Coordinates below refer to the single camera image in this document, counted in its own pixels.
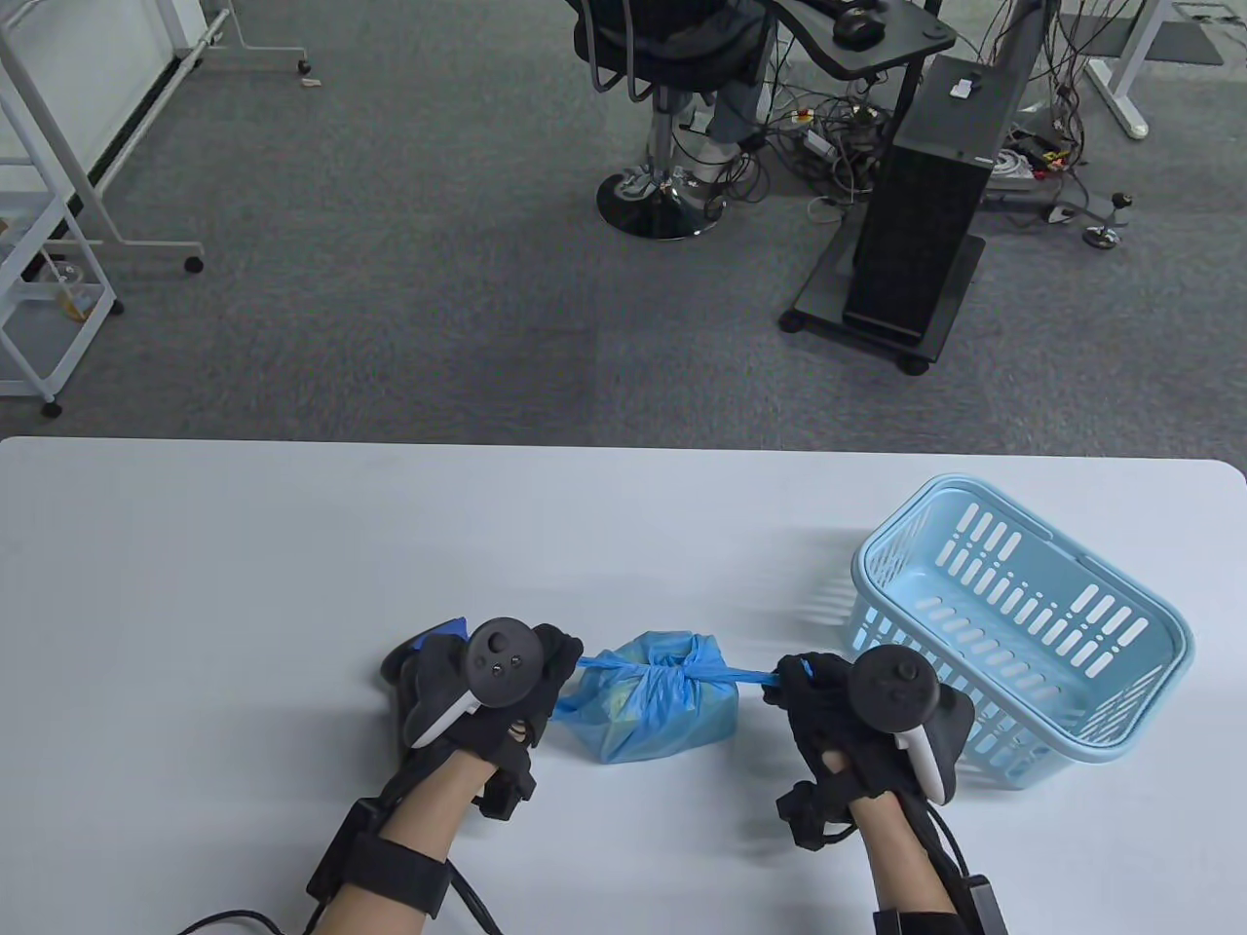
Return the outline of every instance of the plastic bag handle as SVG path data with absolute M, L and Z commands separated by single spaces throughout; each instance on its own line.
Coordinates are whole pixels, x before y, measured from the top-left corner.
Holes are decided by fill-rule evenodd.
M 581 668 L 616 668 L 628 669 L 631 674 L 641 676 L 652 667 L 648 662 L 628 662 L 627 659 L 580 659 L 576 663 Z M 697 682 L 743 682 L 746 684 L 778 684 L 773 672 L 757 672 L 747 668 L 731 668 L 729 666 L 716 666 L 706 663 L 677 663 L 663 666 L 663 668 L 678 668 L 686 678 Z

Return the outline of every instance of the wrist strap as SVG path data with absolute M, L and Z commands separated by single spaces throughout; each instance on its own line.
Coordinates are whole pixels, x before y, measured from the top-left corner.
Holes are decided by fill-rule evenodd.
M 342 881 L 436 919 L 450 885 L 450 868 L 375 834 L 362 834 L 350 849 Z

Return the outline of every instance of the blue plastic bag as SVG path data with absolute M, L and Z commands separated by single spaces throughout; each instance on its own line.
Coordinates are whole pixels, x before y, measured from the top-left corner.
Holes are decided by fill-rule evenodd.
M 737 682 L 766 672 L 728 668 L 712 636 L 648 632 L 581 659 L 580 686 L 559 701 L 561 721 L 602 763 L 670 757 L 736 732 Z

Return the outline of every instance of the forearm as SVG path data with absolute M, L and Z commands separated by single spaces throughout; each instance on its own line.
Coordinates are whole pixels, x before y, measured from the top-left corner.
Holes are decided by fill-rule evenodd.
M 833 773 L 848 768 L 840 753 L 824 753 L 823 763 Z M 895 795 L 887 792 L 874 799 L 858 799 L 849 804 L 849 812 L 865 842 L 879 909 L 956 913 Z
M 380 837 L 434 860 L 445 860 L 471 807 L 494 774 L 493 763 L 455 752 L 403 800 Z M 319 935 L 419 935 L 424 913 L 358 886 L 344 885 L 317 928 Z

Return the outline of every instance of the jeans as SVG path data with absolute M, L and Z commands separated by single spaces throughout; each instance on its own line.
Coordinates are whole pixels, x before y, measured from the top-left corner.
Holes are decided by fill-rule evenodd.
M 636 50 L 655 59 L 700 59 L 710 55 L 743 30 L 766 17 L 766 7 L 757 0 L 727 0 L 727 4 L 708 20 L 668 36 L 665 40 L 636 37 Z M 614 30 L 601 30 L 612 42 L 624 45 L 627 37 Z M 715 95 L 715 117 L 706 135 L 717 143 L 738 143 L 757 128 L 758 101 L 766 81 L 767 62 L 774 47 L 774 30 L 764 39 L 766 50 L 758 62 L 752 81 L 733 79 Z M 672 91 L 671 110 L 678 113 L 692 101 L 688 91 Z

